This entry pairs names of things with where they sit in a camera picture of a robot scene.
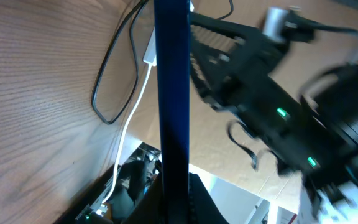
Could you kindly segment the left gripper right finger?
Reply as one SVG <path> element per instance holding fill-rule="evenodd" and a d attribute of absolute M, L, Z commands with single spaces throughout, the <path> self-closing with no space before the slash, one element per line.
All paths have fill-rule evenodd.
<path fill-rule="evenodd" d="M 213 202 L 198 174 L 189 173 L 189 218 L 191 224 L 228 224 Z"/>

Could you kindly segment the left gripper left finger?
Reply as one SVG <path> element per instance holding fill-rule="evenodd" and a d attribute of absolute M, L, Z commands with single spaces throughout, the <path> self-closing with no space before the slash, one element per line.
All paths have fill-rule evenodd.
<path fill-rule="evenodd" d="M 124 224 L 158 224 L 162 218 L 163 184 L 159 174 Z"/>

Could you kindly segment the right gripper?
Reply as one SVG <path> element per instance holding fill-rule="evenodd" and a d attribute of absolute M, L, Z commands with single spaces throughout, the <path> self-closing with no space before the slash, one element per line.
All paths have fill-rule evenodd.
<path fill-rule="evenodd" d="M 191 25 L 219 34 L 234 43 L 227 51 L 191 40 L 190 77 L 202 101 L 212 109 L 228 109 L 229 94 L 241 78 L 267 76 L 289 51 L 255 27 L 190 13 Z"/>

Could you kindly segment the blue Galaxy smartphone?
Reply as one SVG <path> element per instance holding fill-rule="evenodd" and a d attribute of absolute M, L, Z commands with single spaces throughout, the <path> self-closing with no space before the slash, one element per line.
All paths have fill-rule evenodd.
<path fill-rule="evenodd" d="M 158 107 L 166 223 L 187 223 L 190 139 L 190 2 L 156 0 Z"/>

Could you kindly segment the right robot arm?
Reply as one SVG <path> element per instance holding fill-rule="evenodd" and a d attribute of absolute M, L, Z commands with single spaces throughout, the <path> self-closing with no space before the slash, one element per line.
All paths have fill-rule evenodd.
<path fill-rule="evenodd" d="M 277 158 L 277 172 L 301 172 L 301 223 L 358 221 L 358 62 L 349 59 L 307 81 L 297 99 L 272 78 L 292 42 L 316 31 L 358 35 L 294 10 L 263 29 L 191 13 L 191 79 L 201 99 L 228 111 Z"/>

